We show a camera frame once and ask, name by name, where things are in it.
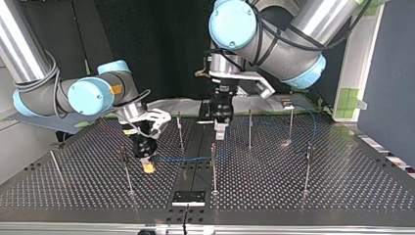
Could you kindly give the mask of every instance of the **gray robot arm segment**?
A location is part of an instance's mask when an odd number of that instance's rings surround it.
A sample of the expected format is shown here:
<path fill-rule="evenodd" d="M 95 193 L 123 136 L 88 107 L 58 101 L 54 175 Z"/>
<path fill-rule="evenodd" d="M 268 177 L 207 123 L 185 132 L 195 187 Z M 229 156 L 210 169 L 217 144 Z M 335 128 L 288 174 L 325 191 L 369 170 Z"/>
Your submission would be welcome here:
<path fill-rule="evenodd" d="M 268 22 L 254 19 L 255 8 L 246 2 L 218 0 L 210 16 L 209 31 L 219 47 L 255 63 L 282 82 L 306 88 L 325 69 L 326 61 L 321 52 L 303 50 L 278 40 L 264 27 L 289 41 L 317 49 L 330 42 L 357 6 L 354 0 L 307 1 L 287 30 L 282 31 Z"/>

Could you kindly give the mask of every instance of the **perforated metal table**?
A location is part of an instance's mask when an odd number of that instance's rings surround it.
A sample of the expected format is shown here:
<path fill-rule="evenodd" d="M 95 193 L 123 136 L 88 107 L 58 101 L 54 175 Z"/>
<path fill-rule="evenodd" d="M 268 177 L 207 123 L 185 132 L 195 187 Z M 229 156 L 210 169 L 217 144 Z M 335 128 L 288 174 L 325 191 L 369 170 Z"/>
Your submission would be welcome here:
<path fill-rule="evenodd" d="M 0 186 L 0 229 L 16 229 L 18 222 L 18 227 L 54 231 L 59 225 L 70 230 L 71 223 L 126 232 L 144 226 L 179 232 L 185 225 L 188 231 L 208 226 L 217 233 L 287 233 L 285 226 L 308 232 L 350 232 L 364 226 L 374 233 L 413 233 L 415 181 L 347 128 L 324 115 L 316 120 L 315 161 L 306 194 L 304 153 L 313 121 L 297 115 L 290 145 L 289 116 L 254 116 L 251 150 L 249 119 L 235 117 L 225 141 L 215 143 L 216 196 L 210 193 L 208 159 L 212 126 L 182 119 L 182 150 L 172 123 L 158 142 L 154 174 L 145 174 L 132 161 L 135 194 L 130 196 L 117 151 L 131 143 L 116 120 L 101 119 L 56 152 L 61 173 L 47 155 Z M 174 207 L 177 191 L 204 191 L 206 204 Z"/>

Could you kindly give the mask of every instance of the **robotic arm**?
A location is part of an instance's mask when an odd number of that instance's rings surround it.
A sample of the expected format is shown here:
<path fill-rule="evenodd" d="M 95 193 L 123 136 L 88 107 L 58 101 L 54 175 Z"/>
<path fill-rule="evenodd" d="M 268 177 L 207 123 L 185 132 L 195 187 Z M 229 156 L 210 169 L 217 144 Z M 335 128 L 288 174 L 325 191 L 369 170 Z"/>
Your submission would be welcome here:
<path fill-rule="evenodd" d="M 13 99 L 22 115 L 64 118 L 67 113 L 95 116 L 115 109 L 135 157 L 145 172 L 154 171 L 149 159 L 171 117 L 148 111 L 142 99 L 150 92 L 138 93 L 125 61 L 99 66 L 98 75 L 60 81 L 55 59 L 38 43 L 18 0 L 0 0 L 0 56 L 18 87 Z"/>
<path fill-rule="evenodd" d="M 232 78 L 255 80 L 256 89 L 264 99 L 272 95 L 274 90 L 269 88 L 264 78 L 242 72 L 243 59 L 267 71 L 281 82 L 297 89 L 308 88 L 326 68 L 326 59 L 321 52 L 338 44 L 339 41 L 327 46 L 363 2 L 304 1 L 298 15 L 283 31 L 261 18 L 255 7 L 261 1 L 266 0 L 216 0 L 208 25 L 214 45 L 209 74 L 219 81 Z M 362 13 L 370 2 L 367 1 Z M 215 120 L 215 127 L 218 127 L 216 139 L 223 139 L 224 128 L 228 123 L 221 124 L 218 119 Z"/>

